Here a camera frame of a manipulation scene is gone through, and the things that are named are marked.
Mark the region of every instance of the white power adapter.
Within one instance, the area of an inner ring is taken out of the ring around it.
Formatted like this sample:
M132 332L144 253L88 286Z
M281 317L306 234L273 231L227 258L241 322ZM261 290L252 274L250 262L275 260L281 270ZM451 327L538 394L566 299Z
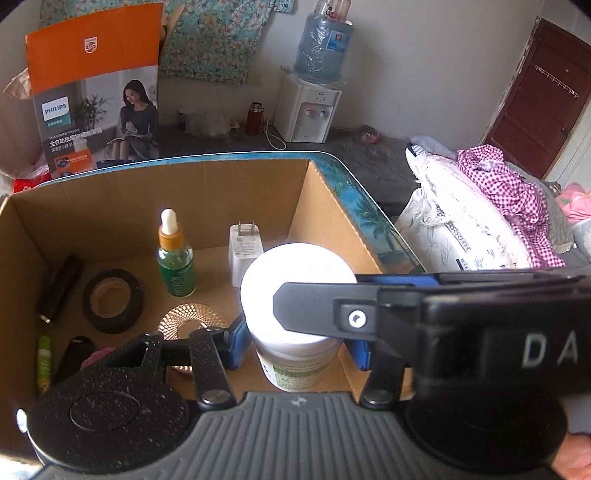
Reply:
M254 223L248 225L239 223L230 227L228 261L232 273L232 285L236 288L240 287L246 270L256 257L262 255L262 252L261 233Z

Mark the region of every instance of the philips box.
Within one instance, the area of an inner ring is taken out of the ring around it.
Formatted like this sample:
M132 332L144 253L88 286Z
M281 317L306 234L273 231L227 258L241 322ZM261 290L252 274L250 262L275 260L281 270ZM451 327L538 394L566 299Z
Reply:
M35 114L53 178L159 158L162 10L114 8L27 35Z

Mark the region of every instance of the wooden door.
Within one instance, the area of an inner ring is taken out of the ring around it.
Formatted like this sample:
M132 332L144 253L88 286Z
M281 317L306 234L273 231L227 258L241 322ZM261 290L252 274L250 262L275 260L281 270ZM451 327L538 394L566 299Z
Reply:
M591 46L541 20L486 142L539 179L550 171L591 92Z

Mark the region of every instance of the green tube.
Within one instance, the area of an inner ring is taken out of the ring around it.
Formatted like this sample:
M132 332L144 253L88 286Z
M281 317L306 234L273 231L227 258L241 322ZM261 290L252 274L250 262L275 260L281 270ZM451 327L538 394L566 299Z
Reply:
M51 387L51 339L41 335L37 347L37 387L39 395Z

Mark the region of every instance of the black electrical tape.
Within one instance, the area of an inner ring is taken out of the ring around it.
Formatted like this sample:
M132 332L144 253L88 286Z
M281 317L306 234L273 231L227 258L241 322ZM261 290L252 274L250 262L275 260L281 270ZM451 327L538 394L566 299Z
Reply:
M110 279L120 279L129 287L129 303L125 309L112 317L99 316L92 307L92 296L99 284ZM82 293L82 312L87 320L100 332L121 333L138 321L144 308L144 292L139 286L138 279L127 270L114 268L105 270L95 276Z
M46 323L54 322L64 306L66 297L82 271L83 263L70 255L61 265L49 288L37 303L37 315Z

